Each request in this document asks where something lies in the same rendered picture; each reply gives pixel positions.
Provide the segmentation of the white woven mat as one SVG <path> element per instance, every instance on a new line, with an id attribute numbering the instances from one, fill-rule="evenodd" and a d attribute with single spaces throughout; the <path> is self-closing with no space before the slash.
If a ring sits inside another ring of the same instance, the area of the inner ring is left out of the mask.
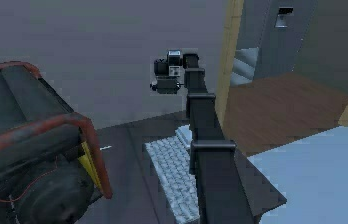
<path id="1" fill-rule="evenodd" d="M 174 136 L 143 145 L 144 172 L 159 224 L 199 224 L 196 180 L 189 173 L 191 140 L 184 125 Z"/>

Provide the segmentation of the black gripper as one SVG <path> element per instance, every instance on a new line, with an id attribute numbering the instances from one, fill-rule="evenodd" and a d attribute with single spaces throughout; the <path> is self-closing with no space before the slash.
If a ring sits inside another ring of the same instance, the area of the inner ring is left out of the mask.
<path id="1" fill-rule="evenodd" d="M 176 94 L 181 88 L 178 78 L 181 74 L 180 65 L 170 65 L 167 59 L 154 61 L 155 78 L 150 83 L 150 88 L 159 94 Z"/>

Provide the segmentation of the black machine with red frame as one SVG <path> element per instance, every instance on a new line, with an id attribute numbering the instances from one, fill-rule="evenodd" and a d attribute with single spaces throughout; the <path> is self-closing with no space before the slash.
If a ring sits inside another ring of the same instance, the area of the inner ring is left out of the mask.
<path id="1" fill-rule="evenodd" d="M 75 224 L 111 198 L 91 120 L 28 63 L 0 63 L 0 224 Z"/>

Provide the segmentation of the pale grey stepped block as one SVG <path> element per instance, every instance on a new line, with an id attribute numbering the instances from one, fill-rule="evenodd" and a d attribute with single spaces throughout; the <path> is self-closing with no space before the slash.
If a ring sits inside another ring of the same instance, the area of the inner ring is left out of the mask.
<path id="1" fill-rule="evenodd" d="M 239 49 L 236 51 L 230 76 L 231 86 L 247 84 L 253 80 L 258 53 L 258 48 Z"/>

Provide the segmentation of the yellow wooden door frame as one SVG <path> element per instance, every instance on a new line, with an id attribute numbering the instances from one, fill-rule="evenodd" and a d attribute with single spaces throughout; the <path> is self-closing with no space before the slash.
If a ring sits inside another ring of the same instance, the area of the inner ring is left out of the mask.
<path id="1" fill-rule="evenodd" d="M 220 125 L 223 125 L 229 96 L 230 77 L 240 31 L 245 0 L 227 0 L 220 64 L 216 86 L 215 110 Z M 338 121 L 340 126 L 348 126 L 348 103 Z"/>

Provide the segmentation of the black and white wall fixture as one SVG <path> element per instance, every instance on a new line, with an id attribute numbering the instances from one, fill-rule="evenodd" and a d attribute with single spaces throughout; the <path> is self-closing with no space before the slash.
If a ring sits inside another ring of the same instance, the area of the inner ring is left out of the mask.
<path id="1" fill-rule="evenodd" d="M 280 7 L 278 9 L 275 27 L 276 28 L 287 28 L 288 20 L 293 15 L 294 8 L 293 7 Z"/>

